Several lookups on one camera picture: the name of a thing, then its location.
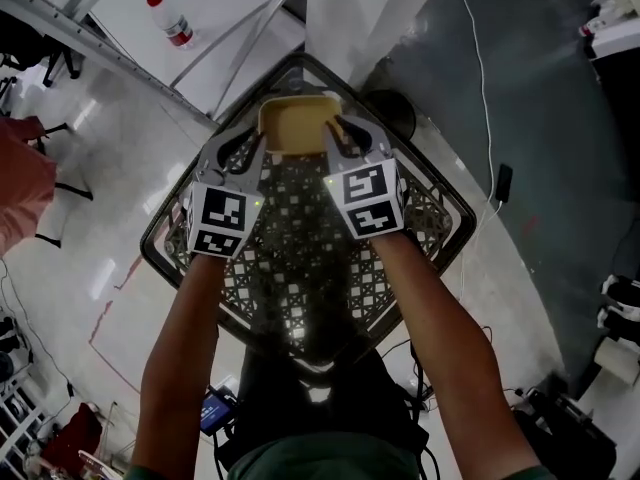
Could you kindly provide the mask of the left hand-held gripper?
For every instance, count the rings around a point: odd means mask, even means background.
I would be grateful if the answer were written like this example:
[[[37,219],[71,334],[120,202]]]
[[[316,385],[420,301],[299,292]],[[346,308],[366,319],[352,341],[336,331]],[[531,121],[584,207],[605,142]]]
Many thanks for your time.
[[[267,139],[259,133],[245,158],[246,172],[224,173],[229,158],[255,134],[255,126],[234,126],[202,147],[190,185],[187,247],[192,254],[234,258],[247,242],[264,205],[258,192]]]

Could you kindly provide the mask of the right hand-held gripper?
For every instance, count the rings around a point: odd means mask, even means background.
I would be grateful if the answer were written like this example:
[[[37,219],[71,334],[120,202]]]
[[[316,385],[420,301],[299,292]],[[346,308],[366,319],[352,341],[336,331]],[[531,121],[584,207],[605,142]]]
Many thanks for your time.
[[[354,239],[368,239],[404,227],[404,202],[396,158],[384,130],[372,121],[344,115],[338,124],[359,148],[347,158],[334,126],[326,121],[323,141],[329,174],[324,185]]]

